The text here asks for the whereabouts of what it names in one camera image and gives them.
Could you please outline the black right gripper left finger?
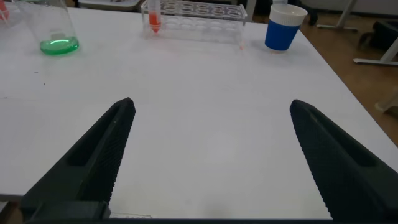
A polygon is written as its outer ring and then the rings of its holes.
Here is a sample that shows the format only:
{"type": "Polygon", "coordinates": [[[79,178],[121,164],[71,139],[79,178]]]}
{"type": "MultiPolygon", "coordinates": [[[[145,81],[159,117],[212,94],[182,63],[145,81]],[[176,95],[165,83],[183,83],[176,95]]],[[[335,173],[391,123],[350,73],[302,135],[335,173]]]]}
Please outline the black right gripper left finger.
{"type": "Polygon", "coordinates": [[[115,102],[23,196],[21,203],[108,203],[135,113],[136,109],[130,98],[115,102]]]}

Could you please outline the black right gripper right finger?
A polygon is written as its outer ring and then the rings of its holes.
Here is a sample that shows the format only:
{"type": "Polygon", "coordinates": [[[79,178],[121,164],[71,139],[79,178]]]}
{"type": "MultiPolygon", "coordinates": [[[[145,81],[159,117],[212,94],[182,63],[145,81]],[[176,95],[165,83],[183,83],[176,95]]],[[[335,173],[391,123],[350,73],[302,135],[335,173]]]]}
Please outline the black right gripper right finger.
{"type": "Polygon", "coordinates": [[[397,172],[325,116],[294,100],[290,115],[318,191],[334,220],[396,220],[397,172]]]}

